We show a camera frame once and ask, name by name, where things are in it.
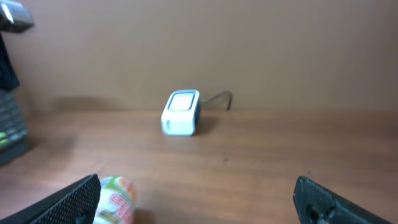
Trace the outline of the cup noodles container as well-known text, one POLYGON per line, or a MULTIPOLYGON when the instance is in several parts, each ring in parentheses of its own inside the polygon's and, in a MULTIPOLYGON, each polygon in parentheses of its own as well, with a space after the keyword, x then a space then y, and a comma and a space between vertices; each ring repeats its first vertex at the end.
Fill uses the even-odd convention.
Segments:
POLYGON ((93 224, 132 224, 136 209, 137 190, 123 176, 108 176, 100 180, 101 191, 93 224))

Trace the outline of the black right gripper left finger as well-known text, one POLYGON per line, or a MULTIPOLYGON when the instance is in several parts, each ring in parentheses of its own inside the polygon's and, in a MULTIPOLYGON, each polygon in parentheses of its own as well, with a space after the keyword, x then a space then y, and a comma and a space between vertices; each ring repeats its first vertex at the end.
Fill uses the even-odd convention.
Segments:
POLYGON ((92 224, 100 192, 98 175, 87 175, 41 201, 1 219, 1 224, 92 224))

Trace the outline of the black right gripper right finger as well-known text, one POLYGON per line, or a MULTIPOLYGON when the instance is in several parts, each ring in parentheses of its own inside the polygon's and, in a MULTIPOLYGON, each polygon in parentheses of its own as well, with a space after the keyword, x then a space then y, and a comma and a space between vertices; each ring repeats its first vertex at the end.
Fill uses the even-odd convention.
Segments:
POLYGON ((293 201, 301 224, 390 224, 306 176, 298 177, 293 201))

